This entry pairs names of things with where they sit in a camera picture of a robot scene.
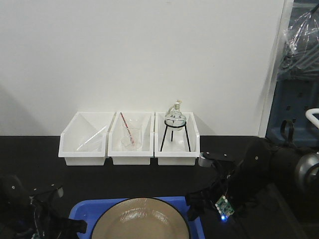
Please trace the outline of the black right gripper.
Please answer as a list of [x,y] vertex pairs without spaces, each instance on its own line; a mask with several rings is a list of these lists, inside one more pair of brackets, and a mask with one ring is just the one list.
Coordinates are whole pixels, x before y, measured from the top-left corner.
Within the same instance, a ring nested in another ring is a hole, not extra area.
[[235,211],[232,216],[245,215],[246,204],[252,198],[252,177],[239,172],[225,177],[218,175],[210,186],[187,193],[185,201],[189,206],[188,220],[193,221],[203,215],[205,210],[212,210],[220,221],[226,221],[229,217],[223,220],[215,207],[215,203],[222,195],[226,196]]

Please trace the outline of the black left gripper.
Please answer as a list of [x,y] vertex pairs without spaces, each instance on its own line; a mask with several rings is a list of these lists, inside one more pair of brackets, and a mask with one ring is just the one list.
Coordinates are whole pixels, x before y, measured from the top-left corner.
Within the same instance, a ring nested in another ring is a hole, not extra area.
[[52,202],[63,196],[62,191],[34,194],[28,199],[28,217],[21,222],[26,229],[17,232],[16,239],[78,239],[86,233],[87,223],[63,217],[53,208]]

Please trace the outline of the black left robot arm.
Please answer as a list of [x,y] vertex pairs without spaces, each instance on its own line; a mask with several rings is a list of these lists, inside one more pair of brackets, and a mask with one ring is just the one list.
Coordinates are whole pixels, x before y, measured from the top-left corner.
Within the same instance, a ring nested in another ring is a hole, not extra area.
[[63,196],[62,186],[26,190],[15,175],[0,177],[0,237],[2,239],[78,239],[87,223],[59,215],[52,202]]

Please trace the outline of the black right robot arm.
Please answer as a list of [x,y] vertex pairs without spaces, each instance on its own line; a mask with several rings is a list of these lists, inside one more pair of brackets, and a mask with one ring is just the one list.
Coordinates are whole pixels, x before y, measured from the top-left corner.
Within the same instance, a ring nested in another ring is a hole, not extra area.
[[199,165],[214,168],[214,182],[185,197],[187,217],[197,219],[205,210],[213,210],[226,221],[243,208],[266,185],[282,180],[301,193],[319,188],[319,154],[309,147],[296,147],[289,141],[276,146],[265,139],[251,142],[239,164],[228,155],[204,151]]

